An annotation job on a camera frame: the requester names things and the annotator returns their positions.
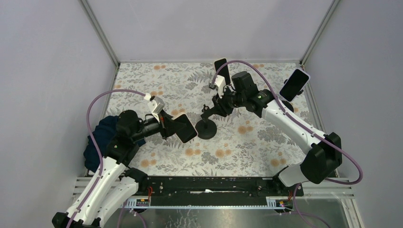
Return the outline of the small black phone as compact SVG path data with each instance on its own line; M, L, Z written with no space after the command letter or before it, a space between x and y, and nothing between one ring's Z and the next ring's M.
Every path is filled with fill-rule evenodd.
M215 67L216 72L218 72L218 75L224 77L226 85L230 85L231 81L230 81L230 74L229 74L228 66L224 66L221 70L219 70L221 68L221 66L226 63L227 63L227 59L221 58L221 59L214 61L214 67Z

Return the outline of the lilac-cased phone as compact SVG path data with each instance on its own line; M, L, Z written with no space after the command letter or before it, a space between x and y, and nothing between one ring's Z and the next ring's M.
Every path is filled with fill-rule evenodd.
M304 86L309 82L311 76L301 68L296 68L291 76L284 82L279 94L286 101L291 102L295 97L301 95Z

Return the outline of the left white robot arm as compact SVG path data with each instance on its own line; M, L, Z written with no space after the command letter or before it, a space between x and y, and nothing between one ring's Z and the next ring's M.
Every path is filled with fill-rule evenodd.
M89 184L66 212L52 219L56 228L102 228L113 213L132 195L147 191L147 174L129 163L140 149L138 141L161 134L163 138L179 135L188 123L186 114L171 116L165 111L142 120L133 110L118 116L116 134Z

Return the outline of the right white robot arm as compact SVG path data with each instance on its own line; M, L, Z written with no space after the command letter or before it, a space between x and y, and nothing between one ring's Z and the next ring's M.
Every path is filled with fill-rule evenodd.
M275 125L306 155L300 163L287 166L275 176L273 191L286 195L291 187L302 182L320 184L342 163L341 139L336 133L326 134L295 115L268 89L259 90L250 73L242 71L232 76L233 88L226 77L214 75L209 87L217 91L213 108L203 109L203 121L213 114L226 117L234 108L246 108L259 118Z

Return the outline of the black round-base phone stand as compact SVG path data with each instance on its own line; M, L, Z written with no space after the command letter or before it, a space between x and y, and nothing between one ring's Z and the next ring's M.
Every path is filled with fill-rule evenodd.
M287 92L285 90L280 91L280 95L282 97L281 102L288 108L291 112L295 113L297 108L295 108L292 104L291 101L293 101L297 96L302 95L304 92L303 89L301 89L299 92Z

